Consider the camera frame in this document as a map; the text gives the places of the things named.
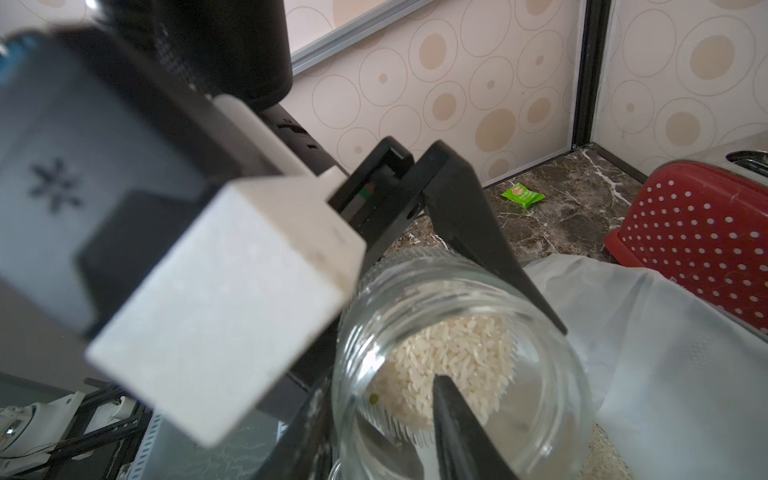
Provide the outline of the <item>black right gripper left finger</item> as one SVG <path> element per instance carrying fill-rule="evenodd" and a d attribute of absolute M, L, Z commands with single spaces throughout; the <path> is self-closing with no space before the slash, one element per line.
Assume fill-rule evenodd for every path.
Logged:
<path fill-rule="evenodd" d="M 331 384 L 318 383 L 252 479 L 329 479 L 332 429 Z"/>

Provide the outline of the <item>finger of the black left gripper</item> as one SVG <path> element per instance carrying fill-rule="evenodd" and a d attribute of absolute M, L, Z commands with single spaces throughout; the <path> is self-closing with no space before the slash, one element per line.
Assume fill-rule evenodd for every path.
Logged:
<path fill-rule="evenodd" d="M 453 250 L 514 287 L 566 334 L 563 321 L 515 258 L 473 167 L 442 141 L 433 143 L 423 158 L 439 164 L 423 190 L 435 232 Z"/>

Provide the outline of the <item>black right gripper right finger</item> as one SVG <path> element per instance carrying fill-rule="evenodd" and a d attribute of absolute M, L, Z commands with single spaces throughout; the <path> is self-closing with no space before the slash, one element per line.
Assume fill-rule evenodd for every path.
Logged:
<path fill-rule="evenodd" d="M 433 425 L 441 479 L 518 479 L 449 376 L 433 380 Z"/>

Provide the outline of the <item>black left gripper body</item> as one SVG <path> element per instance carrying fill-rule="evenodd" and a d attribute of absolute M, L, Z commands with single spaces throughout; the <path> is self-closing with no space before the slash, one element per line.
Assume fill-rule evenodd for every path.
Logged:
<path fill-rule="evenodd" d="M 384 255 L 423 206 L 420 200 L 413 198 L 392 218 L 380 215 L 381 208 L 393 202 L 394 196 L 401 192 L 402 180 L 417 159 L 414 151 L 393 137 L 387 137 L 373 148 L 329 200 L 329 205 L 366 242 L 361 274 L 367 273 Z M 312 385 L 334 363 L 339 321 L 340 317 L 335 316 L 260 400 L 259 411 L 278 420 L 293 419 Z"/>

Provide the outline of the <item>beige lidded jar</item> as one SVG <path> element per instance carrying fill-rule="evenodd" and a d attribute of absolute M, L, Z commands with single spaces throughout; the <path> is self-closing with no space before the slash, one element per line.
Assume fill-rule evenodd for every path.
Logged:
<path fill-rule="evenodd" d="M 474 262 L 411 248 L 377 262 L 340 319 L 332 405 L 341 478 L 438 477 L 438 375 L 518 477 L 580 475 L 591 393 L 566 336 Z"/>

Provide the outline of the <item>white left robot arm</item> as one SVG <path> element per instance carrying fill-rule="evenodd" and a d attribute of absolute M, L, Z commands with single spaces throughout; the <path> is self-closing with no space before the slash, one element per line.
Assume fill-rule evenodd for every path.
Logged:
<path fill-rule="evenodd" d="M 218 442 L 293 366 L 315 381 L 321 334 L 362 272 L 426 209 L 465 257 L 557 315 L 442 142 L 420 159 L 382 140 L 350 176 L 279 107 L 293 81 L 280 1 L 157 1 L 171 42 L 216 89 L 213 109 L 280 169 L 229 181 L 151 268 L 87 356 L 200 442 Z"/>

